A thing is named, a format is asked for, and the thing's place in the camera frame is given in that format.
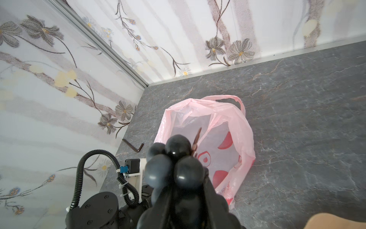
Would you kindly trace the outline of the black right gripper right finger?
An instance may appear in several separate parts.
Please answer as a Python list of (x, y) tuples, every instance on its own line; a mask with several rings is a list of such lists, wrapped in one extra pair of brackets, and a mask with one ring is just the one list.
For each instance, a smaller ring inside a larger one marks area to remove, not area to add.
[(204, 229), (245, 229), (239, 219), (229, 212), (227, 201), (216, 193), (209, 178), (208, 169), (204, 169), (202, 198), (204, 202)]

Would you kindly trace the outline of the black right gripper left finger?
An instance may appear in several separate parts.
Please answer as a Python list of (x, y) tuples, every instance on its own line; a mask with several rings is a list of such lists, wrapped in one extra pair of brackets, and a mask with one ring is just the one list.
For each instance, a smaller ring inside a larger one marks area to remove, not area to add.
[(174, 187), (165, 187), (156, 203), (138, 220), (137, 229), (169, 229)]

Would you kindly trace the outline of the dark fake grape bunch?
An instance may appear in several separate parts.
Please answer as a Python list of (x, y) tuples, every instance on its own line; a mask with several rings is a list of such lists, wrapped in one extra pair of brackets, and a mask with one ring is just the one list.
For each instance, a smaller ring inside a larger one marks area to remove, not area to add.
[(198, 132), (190, 142), (183, 135), (174, 135), (166, 144), (154, 143), (149, 149), (145, 178), (153, 187), (152, 206), (165, 187), (174, 187), (170, 229), (202, 229), (205, 226), (202, 198), (204, 168), (193, 156), (199, 137)]

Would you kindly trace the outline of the pink plastic bag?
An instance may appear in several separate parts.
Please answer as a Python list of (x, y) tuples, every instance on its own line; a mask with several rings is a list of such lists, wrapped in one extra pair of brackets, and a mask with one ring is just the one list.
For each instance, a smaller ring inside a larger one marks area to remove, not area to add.
[(211, 95), (170, 106), (155, 142), (165, 144), (178, 134), (191, 143), (199, 136), (194, 155), (208, 168), (216, 193), (233, 209), (234, 197), (255, 161), (253, 131), (242, 100), (236, 95)]

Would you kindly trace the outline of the pink scalloped plate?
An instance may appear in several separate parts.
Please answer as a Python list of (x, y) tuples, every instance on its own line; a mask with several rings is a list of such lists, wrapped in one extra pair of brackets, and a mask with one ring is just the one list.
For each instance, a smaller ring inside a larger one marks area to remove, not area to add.
[(329, 213), (318, 213), (308, 220), (304, 229), (366, 229), (366, 223), (344, 219)]

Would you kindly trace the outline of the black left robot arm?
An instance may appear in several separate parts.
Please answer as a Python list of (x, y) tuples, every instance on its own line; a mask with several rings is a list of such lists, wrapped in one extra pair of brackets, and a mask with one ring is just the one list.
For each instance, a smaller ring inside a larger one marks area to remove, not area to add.
[[(94, 155), (103, 155), (115, 167), (120, 195), (100, 192), (80, 204), (85, 162)], [(73, 198), (67, 208), (68, 229), (135, 229), (143, 213), (151, 207), (153, 188), (143, 185), (145, 158), (127, 159), (121, 166), (117, 158), (106, 150), (92, 150), (79, 161)]]

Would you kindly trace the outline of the dark hex key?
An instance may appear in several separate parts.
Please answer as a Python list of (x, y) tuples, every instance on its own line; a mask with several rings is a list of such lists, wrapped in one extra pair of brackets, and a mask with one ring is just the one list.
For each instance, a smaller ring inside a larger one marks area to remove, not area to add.
[(135, 147), (133, 144), (131, 144), (128, 140), (126, 140), (125, 138), (122, 139), (122, 141), (129, 147), (131, 148), (134, 152), (139, 153), (142, 148), (144, 147), (144, 143), (142, 143), (138, 148)]

